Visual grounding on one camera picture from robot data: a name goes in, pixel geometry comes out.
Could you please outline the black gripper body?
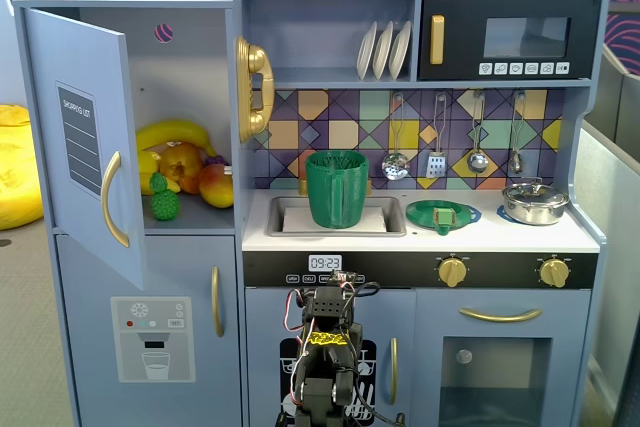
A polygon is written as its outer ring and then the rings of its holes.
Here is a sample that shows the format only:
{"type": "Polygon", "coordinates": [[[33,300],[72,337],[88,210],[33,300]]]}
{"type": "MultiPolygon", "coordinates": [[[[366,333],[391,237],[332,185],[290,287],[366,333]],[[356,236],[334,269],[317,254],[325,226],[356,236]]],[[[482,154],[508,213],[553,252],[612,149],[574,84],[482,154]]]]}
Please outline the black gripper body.
{"type": "Polygon", "coordinates": [[[359,285],[362,285],[365,277],[361,274],[349,271],[334,270],[328,277],[327,284],[337,286],[354,292],[359,285]]]}

